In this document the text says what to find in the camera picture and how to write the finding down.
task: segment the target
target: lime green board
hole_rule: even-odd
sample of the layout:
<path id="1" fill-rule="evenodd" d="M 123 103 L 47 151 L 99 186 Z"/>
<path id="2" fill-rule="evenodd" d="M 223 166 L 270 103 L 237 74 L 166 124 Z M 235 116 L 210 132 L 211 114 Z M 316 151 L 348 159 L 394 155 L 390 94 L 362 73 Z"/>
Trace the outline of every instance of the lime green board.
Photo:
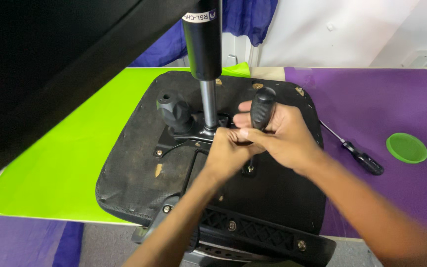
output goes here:
<path id="1" fill-rule="evenodd" d="M 190 69 L 124 69 L 16 158 L 0 176 L 0 215 L 126 222 L 98 206 L 95 183 L 144 92 L 170 70 Z M 250 77 L 246 63 L 222 74 Z"/>

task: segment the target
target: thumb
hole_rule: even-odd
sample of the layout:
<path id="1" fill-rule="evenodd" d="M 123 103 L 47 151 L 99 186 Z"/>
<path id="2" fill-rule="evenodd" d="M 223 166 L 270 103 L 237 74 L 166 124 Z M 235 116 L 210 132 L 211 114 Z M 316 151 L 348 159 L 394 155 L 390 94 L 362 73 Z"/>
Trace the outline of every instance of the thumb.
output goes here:
<path id="1" fill-rule="evenodd" d="M 259 144 L 264 148 L 268 148 L 273 136 L 266 134 L 258 129 L 241 128 L 240 135 L 248 141 Z"/>

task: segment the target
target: bolt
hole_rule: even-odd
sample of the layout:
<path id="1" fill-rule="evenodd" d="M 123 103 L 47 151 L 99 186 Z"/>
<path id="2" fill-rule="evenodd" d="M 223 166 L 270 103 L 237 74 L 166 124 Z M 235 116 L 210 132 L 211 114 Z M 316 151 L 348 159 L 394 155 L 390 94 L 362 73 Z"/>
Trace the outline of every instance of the bolt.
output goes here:
<path id="1" fill-rule="evenodd" d="M 234 221 L 228 222 L 228 230 L 233 232 L 237 229 L 237 224 Z"/>
<path id="2" fill-rule="evenodd" d="M 163 211 L 164 213 L 169 213 L 169 212 L 171 211 L 171 206 L 169 206 L 169 205 L 165 205 L 165 206 L 162 208 L 162 211 Z"/>
<path id="3" fill-rule="evenodd" d="M 305 242 L 303 240 L 298 241 L 298 248 L 300 251 L 305 251 Z"/>

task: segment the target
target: green bowl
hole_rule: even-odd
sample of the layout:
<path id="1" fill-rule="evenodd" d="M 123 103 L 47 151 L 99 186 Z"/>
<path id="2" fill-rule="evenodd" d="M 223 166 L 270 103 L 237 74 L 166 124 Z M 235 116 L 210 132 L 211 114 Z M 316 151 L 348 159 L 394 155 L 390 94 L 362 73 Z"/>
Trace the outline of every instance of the green bowl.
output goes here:
<path id="1" fill-rule="evenodd" d="M 406 163 L 420 163 L 427 158 L 427 149 L 418 138 L 407 133 L 394 133 L 387 139 L 388 151 Z"/>

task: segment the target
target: screwdriver shaft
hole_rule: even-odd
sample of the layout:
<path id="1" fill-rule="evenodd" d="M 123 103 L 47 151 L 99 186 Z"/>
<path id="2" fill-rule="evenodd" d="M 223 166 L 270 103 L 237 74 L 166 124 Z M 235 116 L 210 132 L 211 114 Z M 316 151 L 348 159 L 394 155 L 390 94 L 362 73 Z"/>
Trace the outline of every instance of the screwdriver shaft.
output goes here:
<path id="1" fill-rule="evenodd" d="M 340 138 L 340 136 L 338 136 L 334 131 L 332 131 L 325 123 L 323 123 L 321 120 L 319 120 L 319 122 L 321 122 L 322 126 L 324 126 L 327 130 L 329 130 L 329 132 L 331 132 L 333 135 L 335 135 L 335 137 L 339 138 L 339 140 L 344 143 L 345 140 Z"/>

